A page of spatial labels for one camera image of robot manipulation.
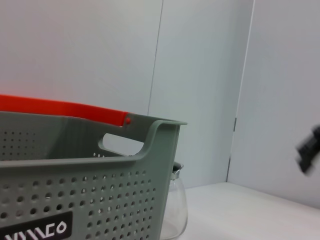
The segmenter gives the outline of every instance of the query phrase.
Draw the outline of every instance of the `basket handle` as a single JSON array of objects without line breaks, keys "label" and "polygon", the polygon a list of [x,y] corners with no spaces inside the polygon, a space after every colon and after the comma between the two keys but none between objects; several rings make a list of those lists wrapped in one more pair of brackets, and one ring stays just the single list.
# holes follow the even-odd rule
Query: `basket handle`
[{"label": "basket handle", "polygon": [[115,126],[122,126],[128,114],[126,111],[74,102],[1,94],[0,103],[0,111],[3,112],[75,117]]}]

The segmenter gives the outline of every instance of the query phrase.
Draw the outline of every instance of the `logo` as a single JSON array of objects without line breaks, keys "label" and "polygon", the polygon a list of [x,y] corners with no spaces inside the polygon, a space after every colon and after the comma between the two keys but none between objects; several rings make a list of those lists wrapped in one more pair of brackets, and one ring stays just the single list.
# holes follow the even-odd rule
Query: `logo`
[{"label": "logo", "polygon": [[72,234],[73,213],[0,228],[0,240],[63,240]]}]

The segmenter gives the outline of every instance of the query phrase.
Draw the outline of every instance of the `glass pitcher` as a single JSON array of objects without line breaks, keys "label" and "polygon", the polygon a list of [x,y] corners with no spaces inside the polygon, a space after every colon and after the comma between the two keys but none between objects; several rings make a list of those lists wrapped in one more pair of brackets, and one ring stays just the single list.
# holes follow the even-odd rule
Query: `glass pitcher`
[{"label": "glass pitcher", "polygon": [[188,222],[186,191],[180,171],[184,166],[177,162],[173,165],[169,193],[166,201],[160,240],[173,240],[184,233]]}]

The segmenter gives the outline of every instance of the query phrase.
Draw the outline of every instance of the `basket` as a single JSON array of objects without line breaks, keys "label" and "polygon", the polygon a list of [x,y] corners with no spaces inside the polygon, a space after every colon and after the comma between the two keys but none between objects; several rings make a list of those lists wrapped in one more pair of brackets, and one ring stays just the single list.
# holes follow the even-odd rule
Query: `basket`
[{"label": "basket", "polygon": [[[0,96],[0,240],[158,240],[180,125]],[[113,134],[143,142],[125,156]]]}]

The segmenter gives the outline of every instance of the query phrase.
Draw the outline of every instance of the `handle cutout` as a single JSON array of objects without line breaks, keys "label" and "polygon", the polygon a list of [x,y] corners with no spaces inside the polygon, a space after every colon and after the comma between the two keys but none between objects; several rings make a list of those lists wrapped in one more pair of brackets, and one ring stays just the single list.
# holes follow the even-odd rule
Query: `handle cutout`
[{"label": "handle cutout", "polygon": [[103,147],[122,155],[135,155],[142,149],[144,143],[122,136],[106,133],[102,139]]}]

